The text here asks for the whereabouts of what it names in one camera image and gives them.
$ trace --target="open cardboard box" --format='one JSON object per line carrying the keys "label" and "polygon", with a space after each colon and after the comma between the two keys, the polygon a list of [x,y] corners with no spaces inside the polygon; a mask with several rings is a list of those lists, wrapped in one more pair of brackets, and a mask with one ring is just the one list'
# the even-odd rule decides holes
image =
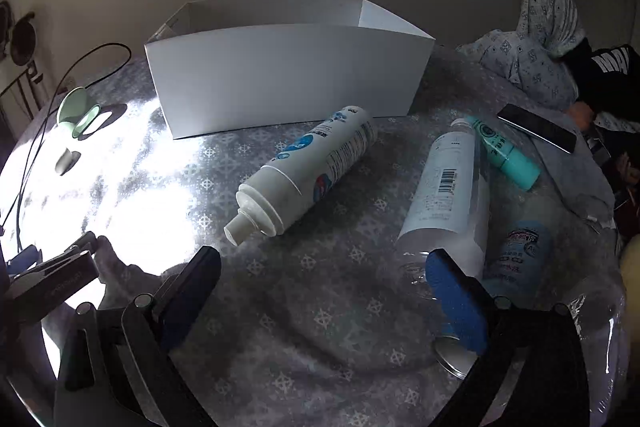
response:
{"label": "open cardboard box", "polygon": [[404,116],[434,39],[367,0],[202,0],[145,45],[174,138],[323,120],[345,105]]}

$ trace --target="phone screen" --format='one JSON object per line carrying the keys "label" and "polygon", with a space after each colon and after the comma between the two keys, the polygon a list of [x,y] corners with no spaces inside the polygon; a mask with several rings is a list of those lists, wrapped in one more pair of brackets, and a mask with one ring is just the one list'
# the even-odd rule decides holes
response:
{"label": "phone screen", "polygon": [[505,105],[498,118],[518,129],[541,138],[571,154],[575,150],[575,134],[513,103]]}

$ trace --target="turquoise tube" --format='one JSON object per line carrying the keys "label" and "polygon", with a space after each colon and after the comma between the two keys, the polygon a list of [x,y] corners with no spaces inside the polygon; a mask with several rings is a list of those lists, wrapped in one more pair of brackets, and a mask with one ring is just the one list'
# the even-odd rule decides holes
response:
{"label": "turquoise tube", "polygon": [[513,143],[496,133],[482,120],[467,116],[466,121],[482,138],[491,165],[500,169],[518,187],[529,190],[540,176],[540,168],[522,154]]}

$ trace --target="silver lid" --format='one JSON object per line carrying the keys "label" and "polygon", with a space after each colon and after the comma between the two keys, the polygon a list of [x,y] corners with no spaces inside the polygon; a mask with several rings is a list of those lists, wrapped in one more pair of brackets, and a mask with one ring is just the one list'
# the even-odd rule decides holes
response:
{"label": "silver lid", "polygon": [[466,349],[460,340],[452,335],[436,337],[432,344],[440,365],[454,377],[464,380],[478,359],[473,351]]}

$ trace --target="white bottle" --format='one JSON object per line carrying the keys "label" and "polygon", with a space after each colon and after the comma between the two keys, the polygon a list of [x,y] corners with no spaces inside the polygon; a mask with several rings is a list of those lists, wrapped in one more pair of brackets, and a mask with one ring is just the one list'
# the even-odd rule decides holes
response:
{"label": "white bottle", "polygon": [[273,237],[320,200],[376,140],[367,112],[354,105],[336,112],[263,165],[236,192],[238,215],[225,227],[240,245],[258,230]]}
{"label": "white bottle", "polygon": [[426,256],[444,248],[466,275],[481,279],[488,220],[486,150],[459,118],[429,151],[396,244],[401,277],[424,282]]}

